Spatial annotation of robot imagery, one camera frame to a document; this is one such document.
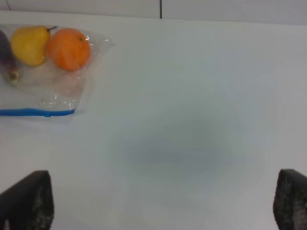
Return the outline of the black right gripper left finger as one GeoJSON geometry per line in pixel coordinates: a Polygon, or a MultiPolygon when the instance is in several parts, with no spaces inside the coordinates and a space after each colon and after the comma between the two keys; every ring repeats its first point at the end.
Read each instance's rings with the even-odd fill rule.
{"type": "Polygon", "coordinates": [[[54,219],[51,177],[34,171],[0,194],[2,230],[49,230],[54,219]]]}

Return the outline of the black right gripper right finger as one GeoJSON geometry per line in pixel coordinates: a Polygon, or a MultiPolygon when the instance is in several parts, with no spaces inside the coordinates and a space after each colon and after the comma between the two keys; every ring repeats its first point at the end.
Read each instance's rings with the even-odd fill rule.
{"type": "Polygon", "coordinates": [[[307,228],[307,177],[293,169],[278,174],[273,215],[280,230],[307,228]]]}

